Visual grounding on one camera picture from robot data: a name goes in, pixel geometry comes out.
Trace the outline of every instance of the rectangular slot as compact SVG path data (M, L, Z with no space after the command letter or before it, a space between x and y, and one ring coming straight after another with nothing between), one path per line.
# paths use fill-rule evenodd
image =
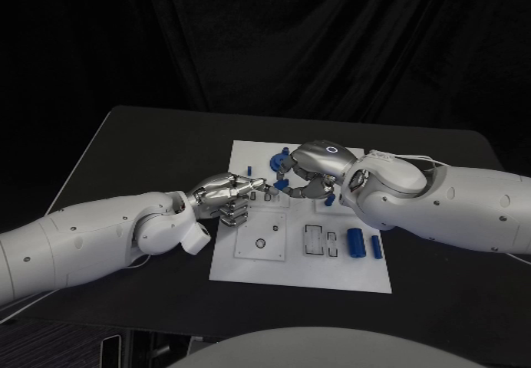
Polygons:
M335 232L326 233L326 248L329 249L329 257L338 257L338 247L335 241L338 240Z
M325 255L322 243L323 228L316 225L305 226L305 253L307 255Z

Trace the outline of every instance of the black table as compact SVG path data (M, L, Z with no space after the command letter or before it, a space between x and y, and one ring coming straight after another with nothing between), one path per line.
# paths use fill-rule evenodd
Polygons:
M189 190L227 171L232 140L315 139L502 169L486 139L472 131L117 107L52 210L113 196ZM217 222L204 222L212 235ZM383 238L391 295L209 281L212 241L198 256L179 246L144 267L59 291L22 316L204 337L276 327L351 327L479 363L531 366L531 267L401 229Z

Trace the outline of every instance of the robotic hand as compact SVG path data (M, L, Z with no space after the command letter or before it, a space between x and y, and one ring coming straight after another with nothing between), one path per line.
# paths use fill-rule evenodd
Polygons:
M401 158L442 166L420 171ZM326 140L305 143L292 152L279 180L290 169L310 183L284 188L284 193L322 199L336 184L339 203L374 228L398 226L421 238L475 251L531 253L531 178L452 167L427 156L371 151L358 158Z
M228 172L189 193L150 192L72 205L0 234L0 305L97 280L179 243L195 255L211 240L196 220L219 216L228 226L241 225L253 190L277 194L264 179Z

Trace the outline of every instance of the white board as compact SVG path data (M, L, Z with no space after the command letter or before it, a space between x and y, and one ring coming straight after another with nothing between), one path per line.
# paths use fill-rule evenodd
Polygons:
M274 184L276 173L269 161L283 147L292 152L299 145L237 140L228 170L247 176L247 167L251 166L253 178L266 178L269 184ZM357 157L362 155L362 149L349 150ZM292 188L307 184L293 172L286 174L286 178L290 179ZM283 193L280 196L277 200L264 201L263 193L256 192L257 199L248 201L248 221L240 228L219 224L211 280L391 293L383 240L384 259L374 258L371 246L371 236L380 236L380 231L362 223L352 209L341 206L338 199L326 207L325 200L295 199ZM306 225L318 225L323 229L323 255L305 252ZM365 258L349 256L349 228L362 229L368 253ZM338 257L328 254L328 244L333 246L325 240L329 232L336 235ZM266 241L263 248L257 246L260 239Z

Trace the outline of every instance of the small blue part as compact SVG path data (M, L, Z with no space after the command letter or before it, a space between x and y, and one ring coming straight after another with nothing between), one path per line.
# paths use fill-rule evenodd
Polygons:
M283 190L289 185L290 185L290 179L279 180L279 181L273 184L273 186L274 186L279 190Z
M346 231L346 240L351 257L364 258L368 254L365 253L365 242L362 241L362 229L351 228Z
M383 259L383 247L380 246L380 238L378 235L371 237L372 250L374 250L374 258Z
M335 202L335 194L331 195L329 198L325 200L325 205L331 207L333 202Z
M287 147L283 148L282 152L277 153L269 162L269 165L271 166L271 170L274 172L279 171L280 164L283 163L283 160L290 156L290 149Z

